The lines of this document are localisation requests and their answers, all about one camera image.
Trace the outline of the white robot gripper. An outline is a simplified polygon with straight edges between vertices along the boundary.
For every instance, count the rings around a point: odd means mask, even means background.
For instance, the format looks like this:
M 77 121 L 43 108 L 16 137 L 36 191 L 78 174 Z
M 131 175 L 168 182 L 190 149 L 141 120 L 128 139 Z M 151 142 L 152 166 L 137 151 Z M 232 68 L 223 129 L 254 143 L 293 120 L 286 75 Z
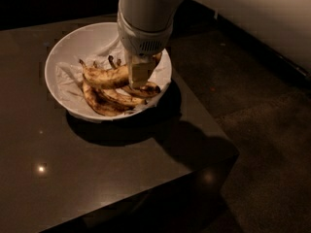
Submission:
M 174 10 L 167 3 L 119 2 L 118 31 L 130 53 L 129 84 L 145 85 L 156 67 L 152 55 L 162 52 L 173 30 Z

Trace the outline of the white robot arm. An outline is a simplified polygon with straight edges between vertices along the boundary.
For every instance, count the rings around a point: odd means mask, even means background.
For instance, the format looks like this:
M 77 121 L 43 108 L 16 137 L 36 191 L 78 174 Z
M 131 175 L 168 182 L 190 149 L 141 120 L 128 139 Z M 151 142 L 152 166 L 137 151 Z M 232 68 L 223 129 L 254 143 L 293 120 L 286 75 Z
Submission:
M 224 17 L 299 68 L 311 70 L 311 0 L 192 0 Z M 164 50 L 183 0 L 119 0 L 118 30 L 133 87 Z

